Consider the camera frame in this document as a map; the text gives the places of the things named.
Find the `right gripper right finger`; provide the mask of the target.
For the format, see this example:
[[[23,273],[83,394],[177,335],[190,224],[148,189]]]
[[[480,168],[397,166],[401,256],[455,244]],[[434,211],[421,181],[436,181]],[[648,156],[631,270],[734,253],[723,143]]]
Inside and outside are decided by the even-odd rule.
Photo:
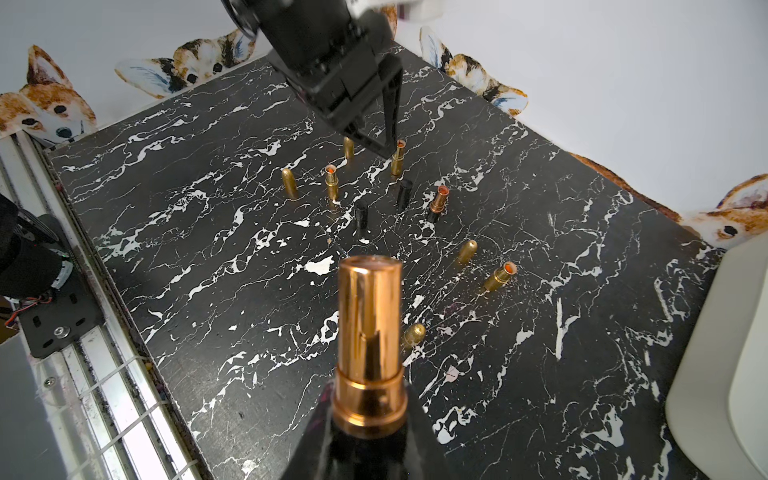
[[[442,445],[432,429],[431,421],[420,404],[417,392],[409,383],[407,393],[406,449],[404,467],[407,479],[448,480],[455,475]]]

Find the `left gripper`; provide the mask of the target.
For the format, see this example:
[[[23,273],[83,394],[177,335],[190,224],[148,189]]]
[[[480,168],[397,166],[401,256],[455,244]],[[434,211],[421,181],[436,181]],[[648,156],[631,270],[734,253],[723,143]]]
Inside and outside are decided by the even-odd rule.
[[[266,22],[270,60],[299,97],[330,126],[379,157],[397,149],[403,79],[401,59],[386,51],[393,42],[387,15],[367,9],[281,8]],[[380,140],[363,131],[367,110],[378,110]]]

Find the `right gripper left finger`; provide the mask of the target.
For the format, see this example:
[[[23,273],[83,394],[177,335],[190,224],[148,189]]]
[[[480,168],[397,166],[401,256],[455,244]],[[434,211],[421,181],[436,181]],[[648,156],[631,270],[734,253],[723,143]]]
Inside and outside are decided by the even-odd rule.
[[[309,423],[281,475],[282,480],[330,478],[333,392],[332,383],[328,383],[323,388]]]

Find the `rose gold lipstick tube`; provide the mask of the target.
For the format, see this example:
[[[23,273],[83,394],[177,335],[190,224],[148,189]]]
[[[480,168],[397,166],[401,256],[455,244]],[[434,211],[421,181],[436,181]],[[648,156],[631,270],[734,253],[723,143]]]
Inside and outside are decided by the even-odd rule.
[[[340,262],[332,412],[335,424],[357,438],[389,436],[406,420],[401,291],[396,259],[361,255]]]

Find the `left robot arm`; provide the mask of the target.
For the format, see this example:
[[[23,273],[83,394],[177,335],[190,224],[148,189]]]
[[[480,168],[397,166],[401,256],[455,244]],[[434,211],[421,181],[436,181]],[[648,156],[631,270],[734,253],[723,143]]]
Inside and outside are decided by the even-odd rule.
[[[328,126],[380,157],[397,148],[401,60],[380,1],[226,1],[247,37],[264,35],[267,59]]]

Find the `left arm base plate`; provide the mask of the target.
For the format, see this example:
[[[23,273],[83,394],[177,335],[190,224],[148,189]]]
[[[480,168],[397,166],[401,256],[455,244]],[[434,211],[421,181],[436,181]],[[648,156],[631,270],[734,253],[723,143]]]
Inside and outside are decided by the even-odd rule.
[[[18,317],[30,354],[36,359],[45,359],[103,325],[104,315],[61,223],[50,214],[40,215],[38,219],[59,238],[57,243],[45,243],[45,246],[72,265],[67,280],[52,289],[45,297],[46,303],[41,302]]]

